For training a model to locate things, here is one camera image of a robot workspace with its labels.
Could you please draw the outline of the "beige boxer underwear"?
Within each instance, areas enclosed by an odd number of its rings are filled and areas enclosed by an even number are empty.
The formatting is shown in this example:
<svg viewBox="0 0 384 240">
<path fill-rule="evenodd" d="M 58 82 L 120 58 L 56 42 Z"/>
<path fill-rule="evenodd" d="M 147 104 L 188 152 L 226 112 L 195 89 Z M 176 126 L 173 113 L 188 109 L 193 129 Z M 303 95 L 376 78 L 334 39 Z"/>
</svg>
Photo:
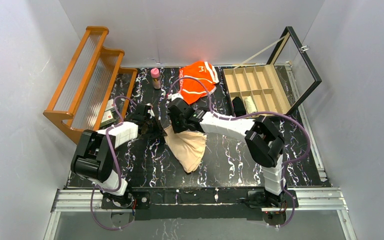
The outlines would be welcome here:
<svg viewBox="0 0 384 240">
<path fill-rule="evenodd" d="M 201 132 L 183 131 L 175 133 L 170 125 L 164 129 L 165 143 L 174 157 L 182 165 L 183 170 L 190 174 L 200 165 L 206 150 L 207 136 Z"/>
</svg>

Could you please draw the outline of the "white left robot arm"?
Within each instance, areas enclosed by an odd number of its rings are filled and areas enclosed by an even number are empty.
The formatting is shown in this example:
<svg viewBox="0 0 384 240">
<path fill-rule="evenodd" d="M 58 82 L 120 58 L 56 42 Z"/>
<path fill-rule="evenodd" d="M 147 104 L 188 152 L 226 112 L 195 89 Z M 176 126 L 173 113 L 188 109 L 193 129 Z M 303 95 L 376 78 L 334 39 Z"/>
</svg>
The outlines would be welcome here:
<svg viewBox="0 0 384 240">
<path fill-rule="evenodd" d="M 139 103 L 124 122 L 98 131 L 84 130 L 70 170 L 98 185 L 104 193 L 123 196 L 128 182 L 122 178 L 115 149 L 138 138 L 166 136 L 150 103 Z"/>
</svg>

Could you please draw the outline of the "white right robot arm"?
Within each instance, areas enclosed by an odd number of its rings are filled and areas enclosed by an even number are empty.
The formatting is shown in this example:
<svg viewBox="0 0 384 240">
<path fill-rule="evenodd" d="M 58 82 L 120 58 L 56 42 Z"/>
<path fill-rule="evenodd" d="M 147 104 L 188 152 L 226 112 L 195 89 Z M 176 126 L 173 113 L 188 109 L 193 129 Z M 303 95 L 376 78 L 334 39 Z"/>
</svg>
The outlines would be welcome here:
<svg viewBox="0 0 384 240">
<path fill-rule="evenodd" d="M 170 94 L 168 100 L 168 115 L 176 134 L 186 130 L 221 134 L 245 143 L 252 159 L 263 169 L 264 189 L 274 196 L 284 192 L 285 140 L 269 117 L 234 119 L 206 109 L 193 109 L 178 93 Z"/>
</svg>

